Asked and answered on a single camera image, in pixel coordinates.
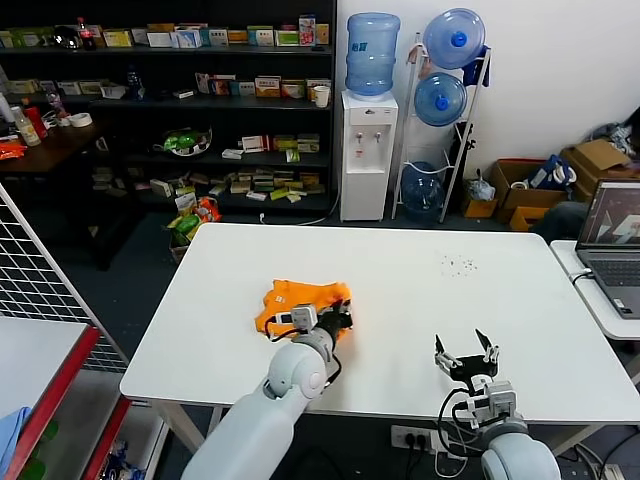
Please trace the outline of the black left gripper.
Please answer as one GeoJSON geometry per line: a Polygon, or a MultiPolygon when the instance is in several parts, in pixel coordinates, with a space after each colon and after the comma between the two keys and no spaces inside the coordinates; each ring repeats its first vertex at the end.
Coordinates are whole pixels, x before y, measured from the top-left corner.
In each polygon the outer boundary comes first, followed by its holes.
{"type": "Polygon", "coordinates": [[[331,312],[324,312],[319,319],[319,327],[329,334],[339,334],[343,329],[353,326],[351,303],[344,299],[337,300],[331,305],[331,312]]]}

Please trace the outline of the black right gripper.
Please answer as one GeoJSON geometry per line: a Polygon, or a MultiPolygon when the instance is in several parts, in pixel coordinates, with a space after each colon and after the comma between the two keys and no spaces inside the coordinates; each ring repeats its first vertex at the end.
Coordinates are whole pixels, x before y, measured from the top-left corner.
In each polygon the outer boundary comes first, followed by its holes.
{"type": "Polygon", "coordinates": [[[435,363],[445,374],[449,374],[453,381],[471,383],[475,376],[485,375],[494,378],[498,374],[499,346],[494,345],[479,329],[476,329],[475,333],[484,349],[484,356],[456,358],[445,350],[440,337],[435,335],[435,363]]]}

